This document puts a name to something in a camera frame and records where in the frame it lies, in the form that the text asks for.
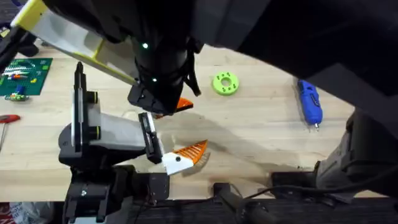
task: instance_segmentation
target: light wood tabletop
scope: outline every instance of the light wood tabletop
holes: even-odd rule
[[[53,62],[40,96],[15,103],[0,99],[0,114],[18,114],[8,125],[0,152],[0,202],[64,200],[70,171],[58,161],[58,135],[70,122],[72,78],[77,60],[51,48],[37,57]],[[231,96],[213,91],[218,72],[238,76]],[[142,111],[127,101],[130,86],[85,66],[88,89],[98,91],[101,111],[137,120]],[[312,170],[340,142],[353,107],[318,90],[324,119],[320,131],[303,121],[293,76],[226,49],[205,47],[196,56],[202,95],[186,86],[194,108],[155,122],[166,151],[208,139],[199,166],[171,176],[170,198],[207,198],[214,182],[231,182],[243,195],[256,193],[275,171]],[[162,167],[145,156],[127,161],[140,172]]]

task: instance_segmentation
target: green donut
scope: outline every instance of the green donut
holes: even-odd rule
[[[223,85],[222,81],[229,83],[229,85]],[[213,79],[213,88],[220,95],[232,95],[239,88],[239,80],[231,72],[219,72]]]

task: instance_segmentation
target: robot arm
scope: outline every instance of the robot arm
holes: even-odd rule
[[[30,0],[12,25],[132,84],[130,103],[148,111],[173,114],[184,82],[200,94],[193,53],[210,44],[306,79],[398,137],[397,5]]]

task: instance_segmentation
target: orange triangle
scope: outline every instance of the orange triangle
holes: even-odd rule
[[[190,108],[193,108],[193,103],[190,100],[180,97],[180,99],[178,100],[177,109],[175,109],[175,112],[177,113],[177,112],[187,110]],[[155,114],[155,113],[152,113],[152,116],[155,119],[160,119],[160,118],[164,117],[164,115],[162,115],[162,114]]]
[[[190,108],[193,108],[193,103],[190,100],[180,97],[175,112],[180,112]]]
[[[202,157],[203,153],[207,148],[207,140],[198,142],[191,146],[179,149],[174,151],[174,153],[186,157],[193,161],[193,164],[196,164]]]

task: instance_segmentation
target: red screwdriver handle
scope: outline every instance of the red screwdriver handle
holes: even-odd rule
[[[1,123],[10,123],[13,121],[19,120],[21,117],[15,114],[8,114],[8,115],[0,115],[0,124]]]

